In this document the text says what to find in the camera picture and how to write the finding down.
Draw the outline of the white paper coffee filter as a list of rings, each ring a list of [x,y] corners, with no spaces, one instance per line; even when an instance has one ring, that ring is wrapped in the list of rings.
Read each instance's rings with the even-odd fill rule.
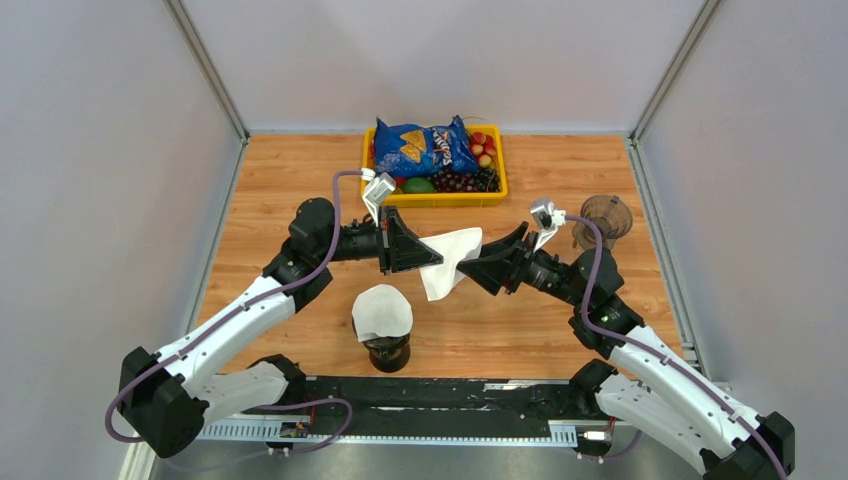
[[[391,285],[378,284],[359,294],[351,314],[359,342],[403,337],[413,327],[411,304]]]

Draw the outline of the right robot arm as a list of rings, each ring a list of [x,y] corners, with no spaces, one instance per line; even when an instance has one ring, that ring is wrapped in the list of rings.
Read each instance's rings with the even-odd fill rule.
[[[795,466],[795,429],[762,415],[682,360],[617,295],[623,279],[600,230],[596,246],[567,265],[521,225],[482,247],[460,272],[489,293],[527,284],[575,308],[575,336],[599,359],[577,375],[571,403],[584,417],[622,420],[685,460],[705,479],[786,479]]]

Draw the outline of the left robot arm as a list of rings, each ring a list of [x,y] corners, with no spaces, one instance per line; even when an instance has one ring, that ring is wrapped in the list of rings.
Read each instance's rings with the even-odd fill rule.
[[[159,457],[190,445],[208,424],[266,405],[297,412],[306,399],[301,372],[281,355],[249,369],[221,368],[271,327],[315,300],[332,280],[332,261],[375,259],[382,273],[440,265],[443,257],[407,228],[393,206],[343,226],[325,198],[304,201],[289,237],[236,300],[194,331],[150,353],[138,347],[121,364],[110,405]]]

